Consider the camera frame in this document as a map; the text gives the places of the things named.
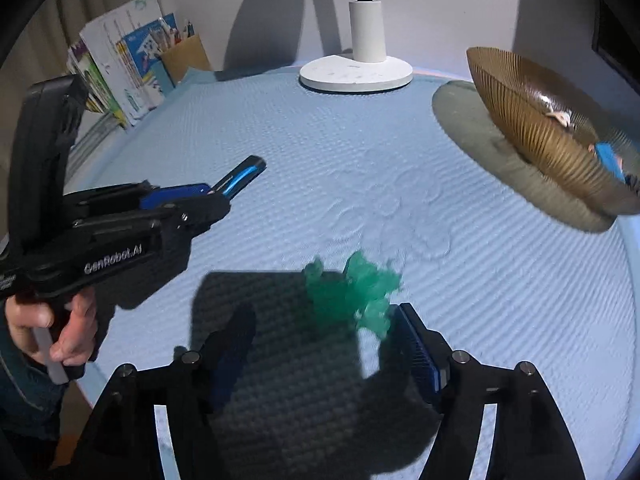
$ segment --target brown ribbed bowl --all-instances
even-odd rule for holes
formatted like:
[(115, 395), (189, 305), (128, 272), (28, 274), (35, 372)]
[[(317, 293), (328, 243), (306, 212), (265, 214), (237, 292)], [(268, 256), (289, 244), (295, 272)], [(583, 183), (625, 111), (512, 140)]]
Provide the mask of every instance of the brown ribbed bowl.
[[(466, 57), (492, 120), (526, 160), (593, 210), (610, 216), (640, 213), (640, 198), (588, 150), (595, 142), (609, 142), (622, 156), (624, 172), (640, 176), (638, 152), (593, 99), (513, 52), (473, 47)], [(574, 131), (546, 117), (549, 105), (571, 113)]]

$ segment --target lamp base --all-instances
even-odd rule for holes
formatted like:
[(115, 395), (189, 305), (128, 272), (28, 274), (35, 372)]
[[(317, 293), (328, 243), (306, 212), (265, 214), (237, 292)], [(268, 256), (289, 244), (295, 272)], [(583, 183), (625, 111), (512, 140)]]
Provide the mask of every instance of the lamp base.
[(354, 61), (345, 54), (327, 56), (300, 69), (300, 82), (304, 86), (325, 92), (379, 92), (400, 88), (413, 78), (412, 66), (391, 56), (380, 63)]

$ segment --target screw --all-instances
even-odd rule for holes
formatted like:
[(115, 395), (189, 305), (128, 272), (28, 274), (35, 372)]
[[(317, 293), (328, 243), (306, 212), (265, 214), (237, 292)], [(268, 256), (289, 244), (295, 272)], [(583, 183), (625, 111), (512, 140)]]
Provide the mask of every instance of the screw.
[(182, 354), (182, 357), (180, 359), (184, 364), (192, 365), (194, 363), (197, 363), (200, 360), (200, 354), (197, 353), (195, 350), (190, 350)]
[(129, 363), (125, 363), (118, 366), (118, 368), (116, 368), (116, 371), (120, 377), (128, 377), (136, 371), (136, 367), (134, 365), (130, 365)]
[(536, 373), (536, 367), (529, 361), (523, 361), (520, 363), (520, 371), (528, 376), (532, 376)]
[(468, 354), (468, 352), (465, 352), (464, 350), (454, 350), (453, 354), (451, 354), (451, 357), (453, 357), (453, 360), (455, 362), (461, 365), (471, 361), (471, 356)]

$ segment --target green plush toy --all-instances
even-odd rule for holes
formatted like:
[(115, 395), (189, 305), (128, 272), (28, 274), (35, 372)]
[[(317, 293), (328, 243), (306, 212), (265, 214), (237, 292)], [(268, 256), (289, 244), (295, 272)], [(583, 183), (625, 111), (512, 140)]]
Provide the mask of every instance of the green plush toy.
[(316, 258), (305, 267), (306, 293), (314, 305), (321, 327), (339, 322), (368, 328), (380, 340), (391, 326), (387, 317), (387, 296), (400, 288), (400, 274), (378, 269), (360, 251), (347, 260), (342, 274), (324, 274), (322, 261)]

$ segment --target blue object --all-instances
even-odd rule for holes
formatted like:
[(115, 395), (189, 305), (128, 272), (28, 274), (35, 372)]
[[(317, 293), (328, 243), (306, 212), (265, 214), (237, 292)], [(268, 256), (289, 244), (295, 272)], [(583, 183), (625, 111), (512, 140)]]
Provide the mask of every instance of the blue object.
[(242, 373), (247, 354), (253, 345), (255, 330), (254, 308), (250, 304), (239, 306), (223, 331), (223, 344), (226, 348), (218, 362), (211, 364), (214, 369), (209, 403), (215, 412), (220, 412), (231, 400), (236, 381)]
[(211, 188), (209, 184), (189, 184), (188, 186), (163, 187), (152, 191), (140, 199), (140, 209), (153, 209), (161, 204), (169, 203), (179, 198), (207, 194)]
[(154, 63), (151, 66), (150, 72), (153, 73), (153, 75), (156, 78), (156, 81), (158, 81), (162, 94), (165, 97), (167, 97), (175, 88), (175, 86), (174, 86), (174, 83), (171, 81), (171, 78), (169, 77), (168, 73), (166, 72), (166, 69), (164, 68), (164, 64)]
[(224, 196), (227, 196), (229, 193), (233, 191), (233, 188), (237, 186), (242, 179), (244, 179), (244, 177), (252, 174), (254, 171), (258, 171), (258, 168), (256, 168), (255, 166), (251, 166), (250, 168), (246, 168), (245, 170), (242, 170), (241, 173), (236, 175), (233, 178), (233, 180), (229, 183), (229, 185), (226, 186), (226, 189), (222, 192), (222, 194)]
[(440, 370), (404, 310), (394, 311), (394, 342), (410, 362), (411, 375), (424, 402), (431, 404), (442, 388)]
[(618, 180), (625, 181), (625, 175), (620, 170), (616, 153), (608, 142), (596, 142), (596, 155), (600, 159), (602, 165), (613, 173)]

